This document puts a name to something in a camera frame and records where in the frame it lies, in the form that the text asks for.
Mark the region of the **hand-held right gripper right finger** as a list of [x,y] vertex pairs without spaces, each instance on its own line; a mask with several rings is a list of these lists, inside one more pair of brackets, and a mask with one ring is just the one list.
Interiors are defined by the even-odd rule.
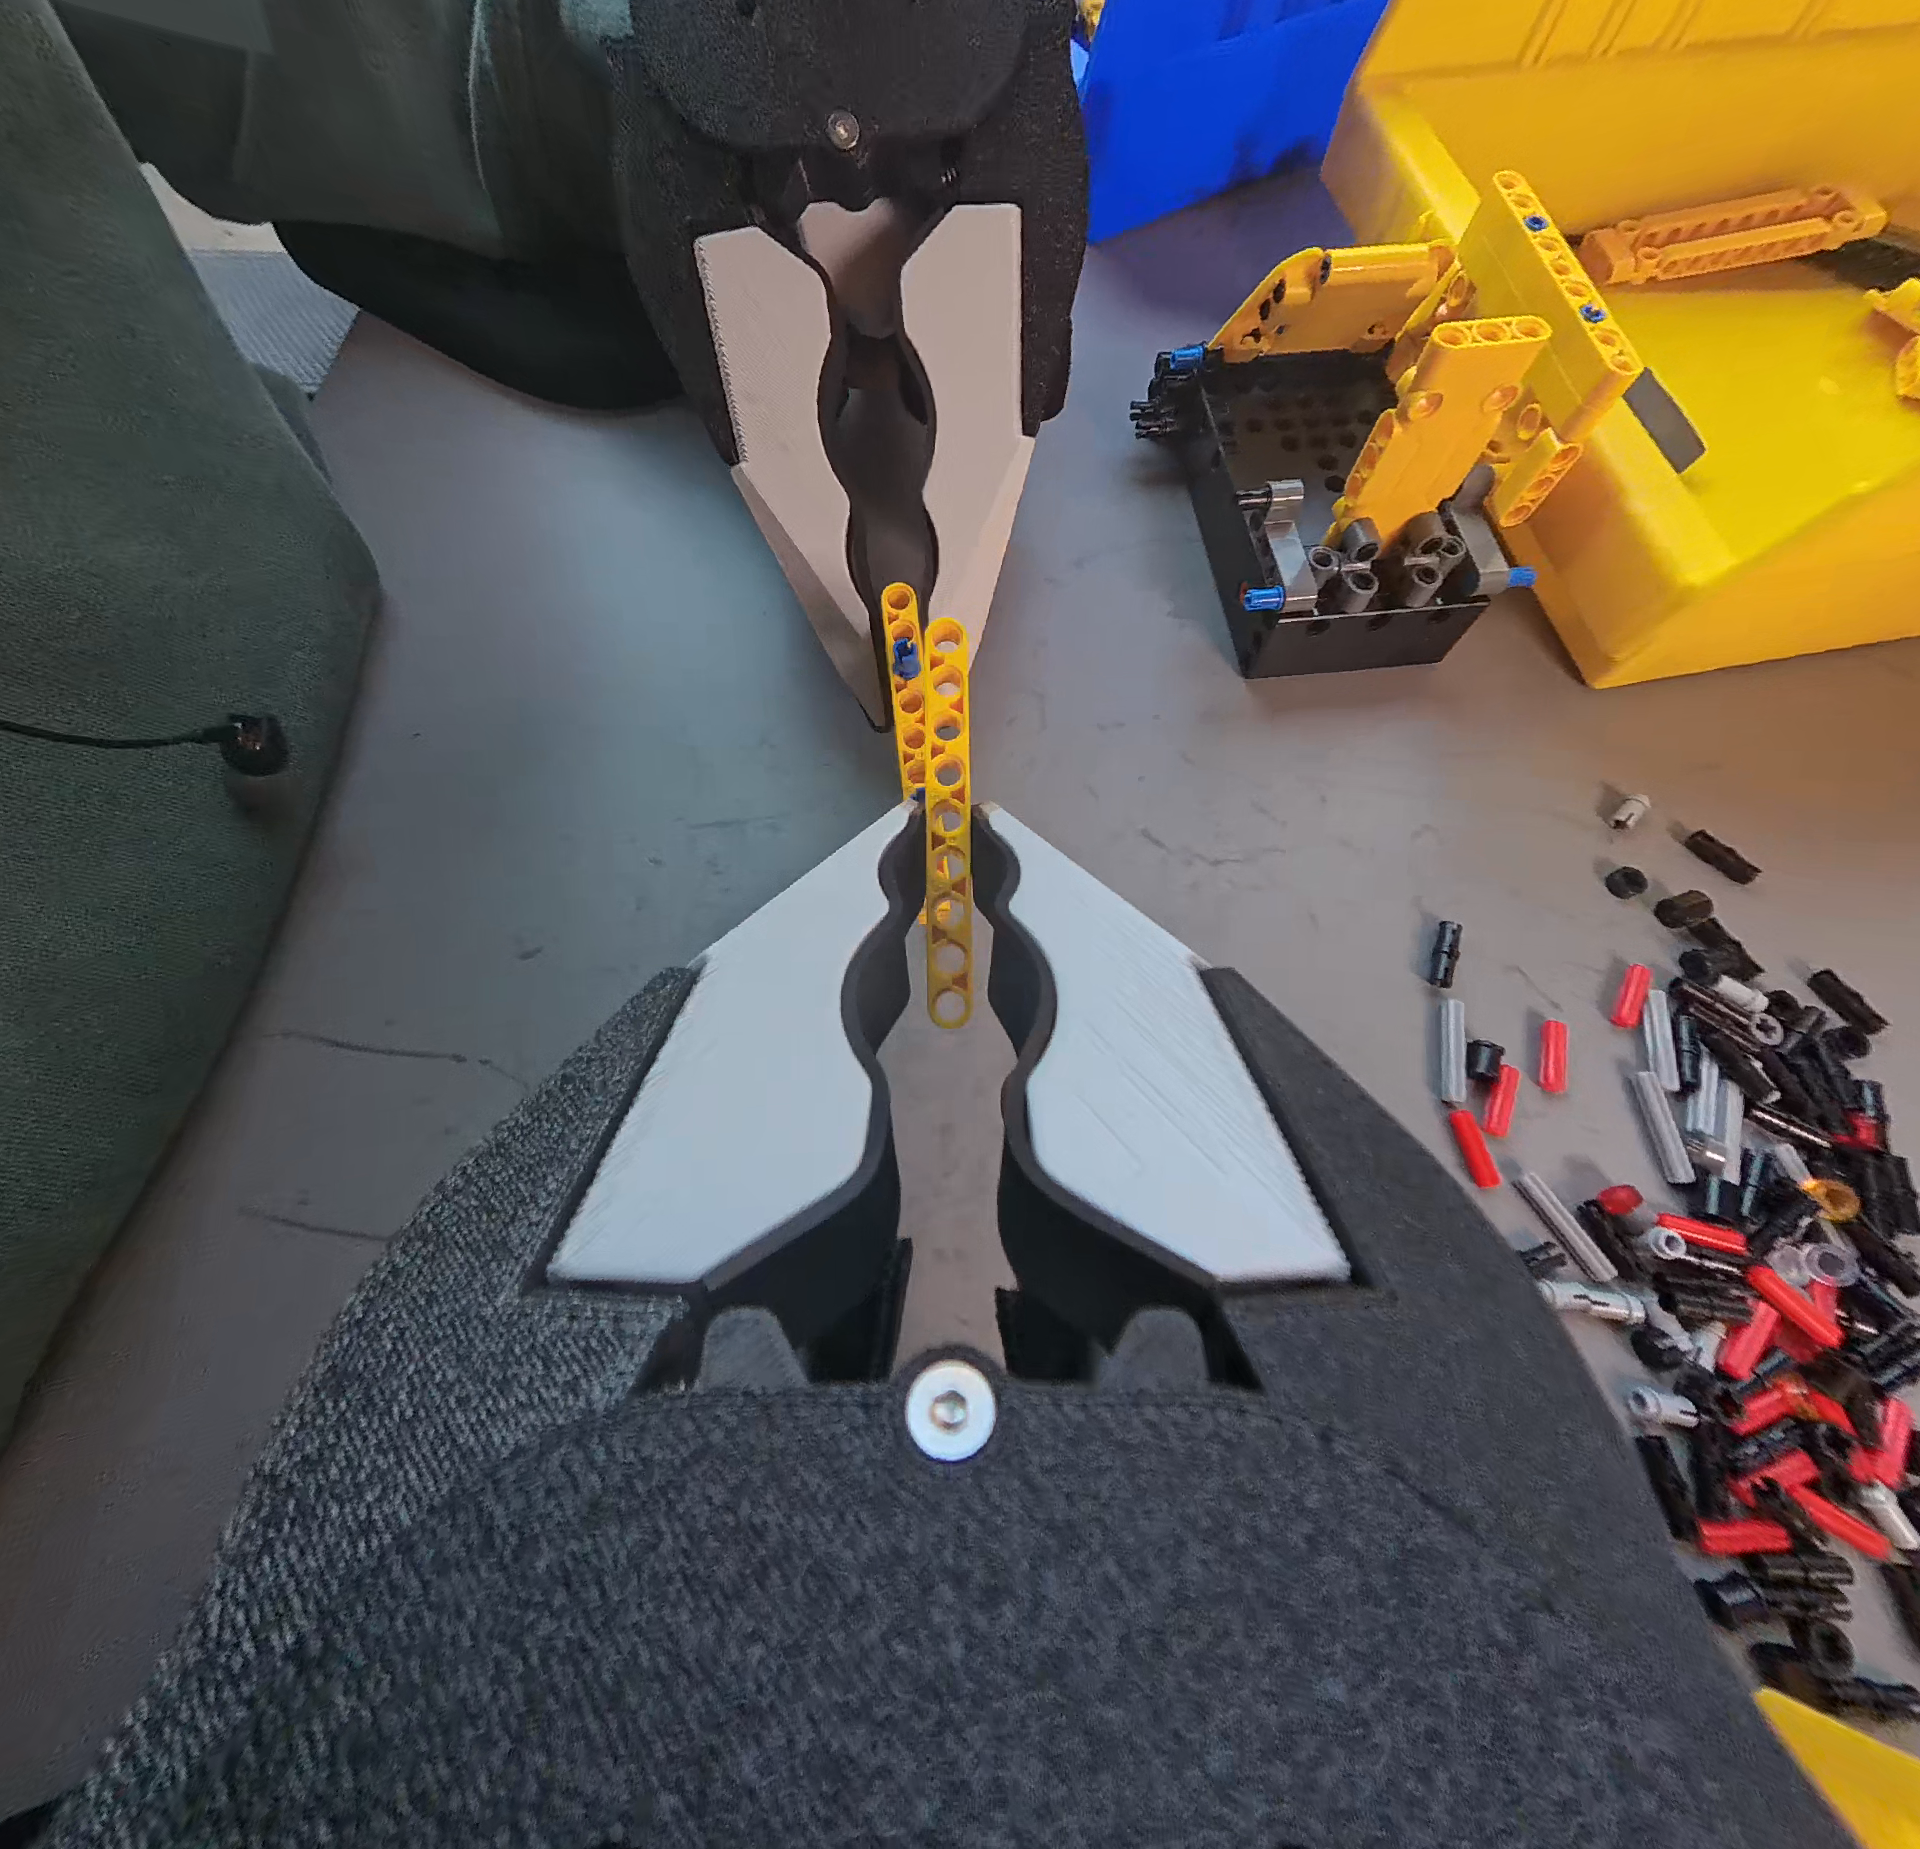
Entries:
[[1349,1280],[1208,963],[1001,803],[974,810],[974,905],[1024,1203],[1200,1295]]

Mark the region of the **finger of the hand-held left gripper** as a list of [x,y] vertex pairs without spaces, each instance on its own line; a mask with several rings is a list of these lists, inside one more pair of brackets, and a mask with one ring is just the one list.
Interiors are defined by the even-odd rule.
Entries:
[[745,223],[701,233],[691,258],[733,483],[860,710],[891,729],[877,647],[891,537],[878,404],[860,395],[895,378],[901,223],[801,222],[794,240]]
[[1021,426],[1021,215],[954,207],[901,265],[901,329],[932,404],[932,613],[982,644],[1034,439]]

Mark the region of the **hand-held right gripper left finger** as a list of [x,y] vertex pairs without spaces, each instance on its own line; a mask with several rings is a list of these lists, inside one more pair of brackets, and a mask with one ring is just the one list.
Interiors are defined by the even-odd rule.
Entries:
[[878,1047],[908,1009],[923,813],[877,822],[691,963],[546,1262],[562,1284],[865,1296],[897,1243]]

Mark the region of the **yellow lego beam blue pins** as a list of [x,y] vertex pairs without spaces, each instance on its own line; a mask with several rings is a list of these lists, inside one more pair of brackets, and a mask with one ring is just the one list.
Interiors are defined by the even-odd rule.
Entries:
[[924,657],[918,594],[910,583],[883,590],[883,671],[891,687],[891,726],[901,797],[924,803]]

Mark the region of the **plain yellow lego beam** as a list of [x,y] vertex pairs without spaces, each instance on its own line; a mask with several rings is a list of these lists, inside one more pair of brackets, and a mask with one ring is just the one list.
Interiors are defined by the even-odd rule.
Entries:
[[972,710],[970,637],[939,617],[924,647],[924,1009],[942,1029],[972,1021]]

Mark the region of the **person's left forearm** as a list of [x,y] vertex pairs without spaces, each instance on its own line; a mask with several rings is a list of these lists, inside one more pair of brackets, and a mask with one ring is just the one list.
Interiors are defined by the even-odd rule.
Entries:
[[130,153],[190,207],[509,262],[617,251],[628,0],[259,3],[268,53],[55,7]]

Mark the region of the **partly built yellow lego model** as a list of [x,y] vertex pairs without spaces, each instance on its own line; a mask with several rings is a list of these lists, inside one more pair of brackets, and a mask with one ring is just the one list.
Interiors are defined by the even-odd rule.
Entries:
[[1463,236],[1291,251],[1164,349],[1133,434],[1179,451],[1243,680],[1427,668],[1539,583],[1521,527],[1615,404],[1663,404],[1534,188]]

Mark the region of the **pile of small lego pins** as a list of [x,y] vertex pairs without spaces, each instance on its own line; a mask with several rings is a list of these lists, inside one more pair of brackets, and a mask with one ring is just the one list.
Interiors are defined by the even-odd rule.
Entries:
[[1544,1301],[1611,1327],[1629,1449],[1709,1620],[1758,1684],[1822,1717],[1917,1730],[1917,1672],[1859,1656],[1861,1608],[1917,1656],[1917,1171],[1867,1067],[1887,1016],[1827,968],[1773,974],[1706,886],[1604,868],[1663,954],[1601,987],[1646,1186],[1557,1187],[1504,1153],[1525,1095],[1570,1096],[1570,1024],[1473,1032],[1464,931],[1427,916],[1436,1110],[1468,1182],[1544,1239]]

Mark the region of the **assorted lego parts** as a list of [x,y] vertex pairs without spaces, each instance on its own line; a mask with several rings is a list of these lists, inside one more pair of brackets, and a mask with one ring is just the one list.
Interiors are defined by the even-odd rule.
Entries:
[[1578,262],[1598,288],[1648,288],[1818,262],[1859,288],[1876,324],[1897,329],[1893,388],[1917,399],[1917,223],[1897,223],[1859,188],[1773,188],[1582,230]]

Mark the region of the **blue plastic storage bin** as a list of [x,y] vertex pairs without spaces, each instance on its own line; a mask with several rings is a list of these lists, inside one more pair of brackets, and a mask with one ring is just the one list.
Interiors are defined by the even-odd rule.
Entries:
[[1071,0],[1088,240],[1317,162],[1390,0]]

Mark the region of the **grey mesh chair seat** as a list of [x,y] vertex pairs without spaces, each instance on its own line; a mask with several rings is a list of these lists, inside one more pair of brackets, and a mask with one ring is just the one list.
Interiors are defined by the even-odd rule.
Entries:
[[318,395],[357,306],[318,288],[280,249],[186,249],[186,258],[245,362]]

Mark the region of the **yellow plastic storage bin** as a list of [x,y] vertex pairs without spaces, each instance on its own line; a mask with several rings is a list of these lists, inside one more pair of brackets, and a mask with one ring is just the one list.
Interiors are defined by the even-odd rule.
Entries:
[[[1514,173],[1582,230],[1839,184],[1917,223],[1917,0],[1390,0],[1320,179],[1362,243],[1463,236]],[[1818,262],[1607,288],[1615,404],[1521,527],[1591,687],[1917,637],[1897,329]]]
[[1861,1845],[1917,1845],[1917,1755],[1787,1694],[1756,1702]]

